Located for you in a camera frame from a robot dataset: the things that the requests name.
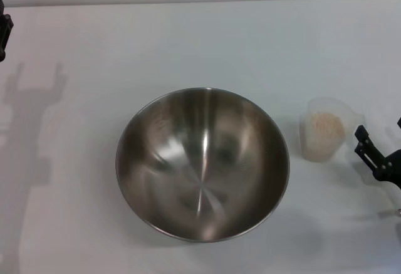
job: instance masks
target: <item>mixing bowl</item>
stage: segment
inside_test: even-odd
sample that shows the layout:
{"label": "mixing bowl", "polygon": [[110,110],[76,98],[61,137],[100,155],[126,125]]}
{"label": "mixing bowl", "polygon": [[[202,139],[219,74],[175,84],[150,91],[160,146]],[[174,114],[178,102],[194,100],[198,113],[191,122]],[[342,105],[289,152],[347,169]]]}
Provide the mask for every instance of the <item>mixing bowl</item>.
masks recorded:
{"label": "mixing bowl", "polygon": [[221,241],[263,222],[284,195],[286,143],[244,97],[191,88],[141,109],[121,136],[120,189],[146,223],[186,241]]}

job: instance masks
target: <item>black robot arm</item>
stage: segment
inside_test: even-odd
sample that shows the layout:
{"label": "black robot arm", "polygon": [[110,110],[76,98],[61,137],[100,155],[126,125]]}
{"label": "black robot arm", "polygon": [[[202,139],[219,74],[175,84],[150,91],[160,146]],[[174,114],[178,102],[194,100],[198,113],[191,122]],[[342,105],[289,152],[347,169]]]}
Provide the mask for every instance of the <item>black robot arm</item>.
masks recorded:
{"label": "black robot arm", "polygon": [[378,181],[392,182],[401,188],[401,150],[384,157],[369,138],[365,127],[360,125],[355,132],[359,143],[355,152],[372,170]]}
{"label": "black robot arm", "polygon": [[0,62],[4,61],[6,57],[5,50],[8,38],[10,37],[11,30],[14,26],[10,15],[3,14],[3,12],[4,12],[4,3],[3,0],[0,0]]}

